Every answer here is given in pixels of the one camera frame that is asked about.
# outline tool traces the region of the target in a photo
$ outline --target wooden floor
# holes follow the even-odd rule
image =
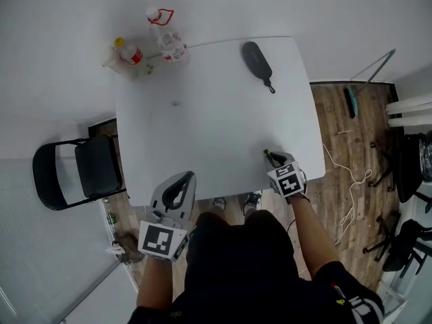
[[[352,88],[358,88],[359,84],[350,84]],[[390,147],[390,140],[385,135],[387,129],[387,117],[384,107],[393,101],[391,86],[388,84],[370,84],[358,97],[359,116],[351,119],[348,115],[343,88],[346,84],[313,84],[311,85],[315,106],[317,108],[321,137],[323,144],[328,148],[336,163],[348,166],[356,180],[363,179],[365,171],[372,169],[372,176],[363,184],[355,185],[352,189],[354,197],[354,221],[348,228],[337,249],[340,258],[351,274],[361,283],[376,289],[381,278],[382,262],[376,263],[373,259],[376,253],[363,254],[365,246],[376,243],[380,236],[377,235],[378,223],[376,218],[382,215],[388,217],[391,210],[398,211],[399,201],[397,192],[388,192],[391,185],[391,177],[383,181],[378,188],[369,188],[367,182],[375,180],[387,167],[386,161],[378,155],[377,151],[370,148],[372,141],[377,141],[383,148]],[[94,128],[95,134],[117,134],[116,122],[113,121],[104,126]],[[325,153],[325,176],[308,182],[307,194],[317,212],[325,229],[336,242],[347,226],[350,218],[341,226],[340,220],[346,215],[351,206],[349,187],[352,183],[347,170],[335,166]],[[226,217],[231,224],[242,224],[244,221],[240,206],[244,202],[244,195],[227,197]],[[142,208],[131,207],[126,194],[118,194],[109,197],[113,211],[119,221],[119,233],[132,232],[138,237],[139,217]],[[195,220],[199,211],[211,206],[210,200],[196,202],[194,214]],[[263,199],[260,209],[271,211],[279,222],[288,228],[294,219],[292,208],[284,205],[279,195],[270,190],[263,191]],[[295,223],[291,226],[289,235],[294,246],[294,258],[298,270],[305,268]],[[183,252],[180,260],[174,264],[174,296],[177,297],[183,291],[184,274],[186,271],[186,253]],[[131,271],[138,282],[144,270],[144,262],[131,265]],[[310,279],[307,269],[300,273],[305,279]]]

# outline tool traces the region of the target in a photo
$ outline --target white table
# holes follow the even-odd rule
[[[186,170],[196,174],[196,199],[269,188],[264,149],[292,153],[308,179],[325,174],[317,112],[294,39],[250,39],[273,70],[275,94],[245,66],[246,41],[191,47],[186,67],[157,57],[151,76],[116,79],[131,205],[149,205],[159,183]]]

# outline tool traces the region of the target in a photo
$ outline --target yellow bottle cap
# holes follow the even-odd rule
[[[114,47],[119,48],[124,45],[124,39],[122,37],[117,37],[114,41]]]

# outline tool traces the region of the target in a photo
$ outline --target black office chair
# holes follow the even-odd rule
[[[125,192],[113,138],[97,136],[42,145],[33,157],[33,177],[37,194],[51,210],[64,210],[90,203],[106,196]],[[76,145],[75,158],[85,197],[88,199],[67,204],[61,191],[55,166],[55,148],[58,145]]]
[[[370,249],[364,248],[363,253],[370,253],[383,246],[383,250],[379,256],[375,258],[376,261],[379,261],[390,245],[389,256],[384,262],[383,271],[399,271],[403,268],[404,270],[400,274],[400,278],[403,278],[411,266],[412,261],[415,259],[418,262],[418,268],[416,270],[416,275],[418,275],[425,264],[427,256],[432,257],[432,248],[417,240],[419,238],[424,241],[432,240],[432,228],[424,228],[418,222],[409,219],[402,224],[399,235],[395,237],[400,214],[396,212],[392,212],[391,214],[396,216],[396,222],[391,231],[389,232],[384,220],[378,217],[377,221],[379,222],[380,228],[385,232],[385,239]],[[414,249],[424,252],[425,256],[421,258]]]
[[[393,191],[396,183],[401,203],[405,203],[415,195],[427,203],[425,211],[428,213],[432,208],[432,198],[417,192],[423,181],[420,168],[419,140],[424,137],[423,134],[406,134],[402,137],[398,148],[394,143],[392,155],[381,150],[375,142],[372,142],[371,148],[383,155],[389,162],[389,166],[376,182],[369,182],[369,187],[377,187],[384,178],[393,172],[393,186],[387,190]]]

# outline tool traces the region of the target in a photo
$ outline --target black shorts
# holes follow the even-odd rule
[[[278,279],[298,278],[287,231],[268,211],[259,210],[244,225],[229,225],[203,213],[191,234],[185,289],[233,279],[248,281],[262,273]]]

